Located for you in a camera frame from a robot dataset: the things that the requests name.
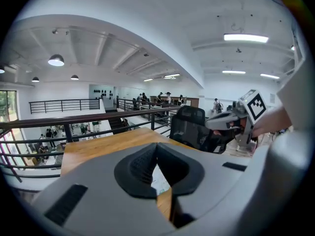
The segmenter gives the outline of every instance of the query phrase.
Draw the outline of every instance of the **ceiling light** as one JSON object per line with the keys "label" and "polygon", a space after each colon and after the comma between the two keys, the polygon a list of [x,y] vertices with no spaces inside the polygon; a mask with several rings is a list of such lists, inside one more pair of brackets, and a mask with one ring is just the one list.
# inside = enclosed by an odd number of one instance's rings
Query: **ceiling light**
{"label": "ceiling light", "polygon": [[177,74],[172,74],[172,75],[166,75],[166,76],[164,76],[164,77],[165,77],[165,78],[168,78],[168,77],[175,77],[175,76],[180,76],[180,74],[177,73]]}
{"label": "ceiling light", "polygon": [[268,77],[268,78],[272,78],[272,79],[276,79],[276,80],[280,78],[280,77],[278,77],[278,76],[268,75],[268,74],[264,74],[264,73],[262,73],[261,76],[263,76],[263,77]]}
{"label": "ceiling light", "polygon": [[222,71],[222,73],[239,73],[239,74],[245,74],[244,71]]}
{"label": "ceiling light", "polygon": [[74,81],[77,81],[79,79],[79,77],[78,77],[78,75],[72,75],[71,79]]}
{"label": "ceiling light", "polygon": [[255,42],[261,42],[266,43],[268,41],[268,37],[264,36],[258,36],[258,35],[251,35],[251,34],[224,34],[224,40],[244,40],[244,41],[255,41]]}
{"label": "ceiling light", "polygon": [[38,78],[38,77],[34,77],[34,78],[32,79],[32,82],[39,82],[39,78]]}
{"label": "ceiling light", "polygon": [[48,63],[53,66],[63,66],[64,59],[60,54],[54,54],[50,57],[50,59],[48,60]]}

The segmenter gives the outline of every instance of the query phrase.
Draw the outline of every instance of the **white ceiling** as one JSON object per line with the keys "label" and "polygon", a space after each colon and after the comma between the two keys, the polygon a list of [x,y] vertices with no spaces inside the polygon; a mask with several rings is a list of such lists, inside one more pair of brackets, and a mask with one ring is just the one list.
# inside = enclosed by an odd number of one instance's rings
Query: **white ceiling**
{"label": "white ceiling", "polygon": [[[291,15],[271,0],[159,0],[180,25],[200,60],[205,74],[243,70],[250,74],[283,75],[293,68]],[[38,27],[11,32],[1,62],[17,64],[36,73],[49,69],[47,60],[60,53],[66,65],[86,64],[141,79],[177,73],[171,65],[136,43],[112,35],[69,26]],[[269,37],[266,44],[225,42],[224,33],[250,33]]]}

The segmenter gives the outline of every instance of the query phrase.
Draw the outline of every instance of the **dome pendant light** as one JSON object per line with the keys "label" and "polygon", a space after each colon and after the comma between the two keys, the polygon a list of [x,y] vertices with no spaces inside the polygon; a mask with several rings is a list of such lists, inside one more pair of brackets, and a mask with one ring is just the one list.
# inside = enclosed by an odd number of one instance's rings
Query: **dome pendant light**
{"label": "dome pendant light", "polygon": [[63,66],[64,59],[60,54],[54,54],[50,57],[50,59],[48,60],[48,63],[53,66]]}
{"label": "dome pendant light", "polygon": [[74,81],[77,81],[79,79],[79,77],[78,77],[78,75],[72,75],[71,79]]}
{"label": "dome pendant light", "polygon": [[34,77],[34,78],[32,79],[32,82],[39,82],[38,77]]}

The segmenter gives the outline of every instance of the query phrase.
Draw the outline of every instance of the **metal railing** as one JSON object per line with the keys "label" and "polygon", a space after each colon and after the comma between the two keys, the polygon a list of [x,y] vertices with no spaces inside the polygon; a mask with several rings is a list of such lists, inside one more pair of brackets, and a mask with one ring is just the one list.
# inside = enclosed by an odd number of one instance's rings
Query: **metal railing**
{"label": "metal railing", "polygon": [[[31,127],[41,127],[41,126],[52,126],[52,125],[63,125],[63,129],[65,132],[65,137],[62,138],[52,138],[52,139],[35,139],[35,140],[19,140],[19,141],[0,141],[1,144],[7,145],[7,144],[35,144],[35,143],[48,143],[48,142],[56,142],[56,141],[65,141],[66,143],[72,143],[73,140],[78,140],[81,138],[86,137],[96,137],[108,133],[112,133],[113,131],[123,131],[123,130],[130,130],[135,127],[139,127],[145,124],[151,124],[152,130],[157,130],[163,126],[168,126],[171,123],[171,119],[176,111],[180,108],[180,106],[174,106],[174,105],[167,105],[167,107],[152,109],[150,106],[156,105],[156,103],[148,103],[147,108],[143,108],[144,106],[141,106],[141,110],[132,110],[125,111],[125,112],[109,112],[105,114],[93,114],[93,115],[80,115],[80,116],[72,116],[72,117],[64,117],[64,118],[41,118],[41,119],[28,119],[28,120],[17,120],[17,121],[11,121],[11,122],[2,122],[1,129],[4,129],[6,131],[15,129],[15,128],[31,128]],[[162,118],[157,118],[156,114],[162,113],[168,111],[169,113],[172,113],[171,115],[164,116]],[[110,129],[105,131],[99,131],[89,134],[83,134],[83,135],[75,135],[73,136],[71,133],[71,124],[75,123],[83,123],[83,122],[93,122],[93,121],[101,121],[101,120],[109,120],[110,118],[126,118],[126,117],[132,117],[132,116],[149,116],[149,120],[143,123],[135,124],[135,125],[128,125],[121,128],[116,129]],[[155,127],[155,122],[159,122],[162,120],[168,120],[166,124],[160,125],[158,127]],[[6,134],[6,132],[3,132],[0,135],[0,139],[3,138],[3,136]],[[60,164],[53,164],[53,165],[41,165],[41,166],[20,166],[20,165],[12,165],[10,161],[8,160],[9,157],[49,157],[49,156],[57,156],[57,155],[63,155],[63,152],[51,152],[51,153],[37,153],[37,154],[8,154],[5,153],[2,149],[2,146],[0,146],[1,153],[0,157],[2,157],[4,160],[2,163],[0,163],[1,167],[5,167],[11,170],[10,173],[4,172],[5,175],[9,176],[15,176],[20,182],[22,182],[22,178],[29,177],[29,178],[48,178],[52,177],[52,175],[42,175],[42,176],[22,176],[19,175],[15,169],[50,169],[50,168],[56,168],[61,167]]]}
{"label": "metal railing", "polygon": [[31,114],[99,109],[99,99],[32,101],[29,104]]}

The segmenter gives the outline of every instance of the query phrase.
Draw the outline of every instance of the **wooden tabletop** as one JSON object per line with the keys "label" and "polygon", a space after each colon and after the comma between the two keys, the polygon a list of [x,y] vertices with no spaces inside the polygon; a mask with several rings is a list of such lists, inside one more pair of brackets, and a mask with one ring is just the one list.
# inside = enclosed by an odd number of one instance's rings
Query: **wooden tabletop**
{"label": "wooden tabletop", "polygon": [[[170,143],[193,149],[163,135],[160,135],[149,128],[138,128],[117,135],[68,143],[65,146],[63,155],[61,175],[65,175],[81,163],[84,163],[94,157],[110,154],[125,148],[147,143]],[[157,198],[157,206],[167,219],[170,215],[171,194],[172,191],[170,189],[159,195]]]}

